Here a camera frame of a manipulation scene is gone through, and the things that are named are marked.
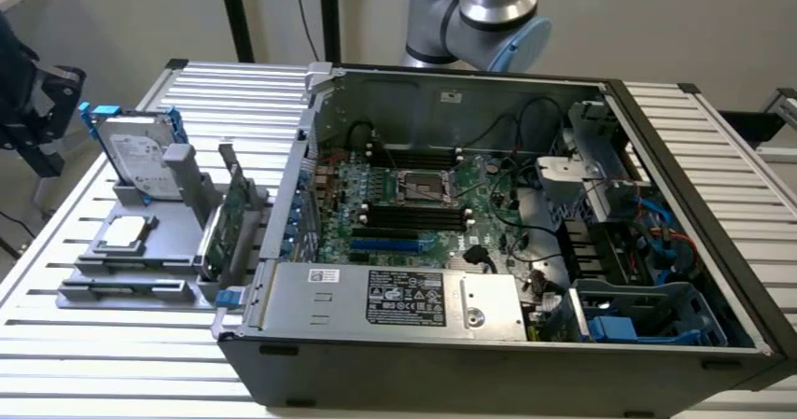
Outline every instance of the green circuit board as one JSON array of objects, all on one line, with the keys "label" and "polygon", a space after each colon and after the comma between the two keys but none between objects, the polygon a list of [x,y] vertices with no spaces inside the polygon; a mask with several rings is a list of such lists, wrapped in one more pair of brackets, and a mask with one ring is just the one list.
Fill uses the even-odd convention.
[{"label": "green circuit board", "polygon": [[[322,169],[324,187],[316,188],[324,224],[318,261],[453,268],[453,262],[457,259],[461,261],[462,253],[477,244],[485,246],[491,255],[498,255],[501,236],[506,234],[511,243],[519,231],[501,223],[491,214],[491,189],[501,174],[489,175],[486,164],[490,158],[486,155],[466,156],[449,171],[371,167],[357,154],[330,162]],[[445,181],[445,190],[407,189],[407,186],[426,188],[425,182],[433,185],[438,181]],[[443,191],[447,197],[439,196]],[[495,193],[503,195],[509,192],[510,179],[503,178]],[[465,231],[418,230],[419,252],[369,251],[365,253],[367,261],[351,262],[349,244],[353,230],[362,228],[359,214],[366,202],[375,206],[439,206],[454,210],[469,208],[473,211],[473,224]],[[518,211],[506,207],[505,203],[498,211],[501,217],[519,222]]]}]

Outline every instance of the black stand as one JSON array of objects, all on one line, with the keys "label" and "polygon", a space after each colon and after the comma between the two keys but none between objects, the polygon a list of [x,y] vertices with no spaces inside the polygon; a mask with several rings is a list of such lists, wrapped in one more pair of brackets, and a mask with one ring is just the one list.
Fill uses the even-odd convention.
[{"label": "black stand", "polygon": [[254,63],[254,50],[251,49],[250,26],[247,25],[247,12],[243,0],[224,0],[227,19],[232,31],[235,54],[240,63]]},{"label": "black stand", "polygon": [[341,62],[341,19],[338,0],[322,0],[322,26],[324,28],[324,61]]}]

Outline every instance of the motherboard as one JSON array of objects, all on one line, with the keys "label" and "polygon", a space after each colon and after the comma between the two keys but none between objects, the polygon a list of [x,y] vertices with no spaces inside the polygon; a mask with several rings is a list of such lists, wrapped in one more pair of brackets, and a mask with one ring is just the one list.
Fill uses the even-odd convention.
[{"label": "motherboard", "polygon": [[[509,272],[519,262],[507,246],[521,231],[493,214],[519,222],[518,202],[502,166],[490,155],[451,152],[331,150],[315,176],[324,230],[322,263]],[[481,245],[495,268],[471,264],[465,252]]]}]

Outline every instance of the blue pcie slot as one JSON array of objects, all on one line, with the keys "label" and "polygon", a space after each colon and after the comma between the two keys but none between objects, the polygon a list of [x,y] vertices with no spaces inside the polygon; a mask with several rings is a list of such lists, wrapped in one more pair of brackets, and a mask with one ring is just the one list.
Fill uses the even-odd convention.
[{"label": "blue pcie slot", "polygon": [[417,240],[355,239],[349,243],[351,249],[361,251],[399,251],[419,253],[423,243]]}]

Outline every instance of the green expansion card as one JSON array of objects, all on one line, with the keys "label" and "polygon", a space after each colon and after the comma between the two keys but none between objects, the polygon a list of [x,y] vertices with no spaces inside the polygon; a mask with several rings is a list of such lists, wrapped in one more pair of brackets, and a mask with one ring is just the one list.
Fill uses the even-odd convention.
[{"label": "green expansion card", "polygon": [[238,165],[232,167],[231,174],[230,189],[214,219],[214,235],[211,236],[207,251],[208,275],[212,280],[218,278],[232,263],[250,199],[250,181],[243,176]]}]

